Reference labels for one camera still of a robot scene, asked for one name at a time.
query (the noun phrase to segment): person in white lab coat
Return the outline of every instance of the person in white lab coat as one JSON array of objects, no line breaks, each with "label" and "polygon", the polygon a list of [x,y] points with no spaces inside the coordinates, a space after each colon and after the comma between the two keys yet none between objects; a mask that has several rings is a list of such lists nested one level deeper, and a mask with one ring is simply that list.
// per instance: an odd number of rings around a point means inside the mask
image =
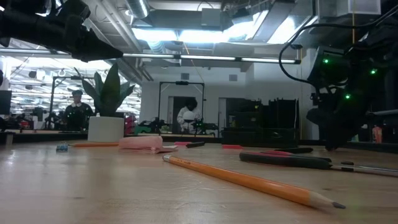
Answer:
[{"label": "person in white lab coat", "polygon": [[196,130],[192,126],[193,120],[201,118],[201,113],[197,106],[198,102],[196,101],[196,99],[188,98],[185,102],[185,106],[181,108],[180,112],[178,113],[177,121],[181,125],[182,132],[195,134]]}]

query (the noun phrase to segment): pencil tip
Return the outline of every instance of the pencil tip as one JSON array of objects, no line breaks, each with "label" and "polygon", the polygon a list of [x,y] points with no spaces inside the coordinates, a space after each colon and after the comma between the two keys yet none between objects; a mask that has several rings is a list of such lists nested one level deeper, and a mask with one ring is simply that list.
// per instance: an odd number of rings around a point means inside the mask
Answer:
[{"label": "pencil tip", "polygon": [[344,205],[342,205],[342,204],[340,204],[340,203],[337,203],[337,202],[333,202],[332,205],[333,205],[335,208],[341,208],[341,209],[346,208]]}]

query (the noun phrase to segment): lab coat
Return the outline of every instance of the lab coat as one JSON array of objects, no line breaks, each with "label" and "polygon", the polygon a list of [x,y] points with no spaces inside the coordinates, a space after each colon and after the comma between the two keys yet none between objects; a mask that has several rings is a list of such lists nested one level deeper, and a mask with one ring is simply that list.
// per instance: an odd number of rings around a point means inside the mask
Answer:
[{"label": "lab coat", "polygon": [[[195,134],[196,130],[195,128],[192,126],[192,124],[188,124],[184,121],[184,119],[182,118],[184,113],[189,111],[188,108],[186,106],[184,106],[183,108],[181,108],[180,112],[178,113],[177,116],[177,122],[181,125],[181,129],[184,130],[189,130],[190,134]],[[201,113],[200,110],[198,108],[193,109],[192,113],[195,114],[195,119],[199,119],[201,118]]]}]

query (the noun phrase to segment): blue object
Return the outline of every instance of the blue object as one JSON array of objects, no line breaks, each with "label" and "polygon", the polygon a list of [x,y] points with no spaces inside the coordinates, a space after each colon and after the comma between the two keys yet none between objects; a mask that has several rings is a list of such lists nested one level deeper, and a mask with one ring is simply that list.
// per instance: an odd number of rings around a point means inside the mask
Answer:
[{"label": "blue object", "polygon": [[68,145],[63,144],[63,145],[58,145],[57,146],[57,152],[67,152],[68,151]]}]

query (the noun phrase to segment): person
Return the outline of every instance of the person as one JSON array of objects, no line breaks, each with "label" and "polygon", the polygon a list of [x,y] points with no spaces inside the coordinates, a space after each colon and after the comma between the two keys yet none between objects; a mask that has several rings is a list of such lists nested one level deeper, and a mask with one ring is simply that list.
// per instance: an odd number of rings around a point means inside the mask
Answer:
[{"label": "person", "polygon": [[196,129],[192,126],[192,123],[194,119],[201,118],[201,113],[197,106],[198,102],[196,99],[188,98],[185,101],[185,106],[181,108],[180,112],[178,113],[177,122],[181,125],[181,130],[183,133],[196,133]]},{"label": "person", "polygon": [[81,90],[75,90],[72,92],[73,103],[67,106],[64,114],[64,122],[67,124],[69,131],[82,131],[87,129],[88,120],[90,116],[94,115],[91,107],[81,102],[81,96],[83,92]]}]

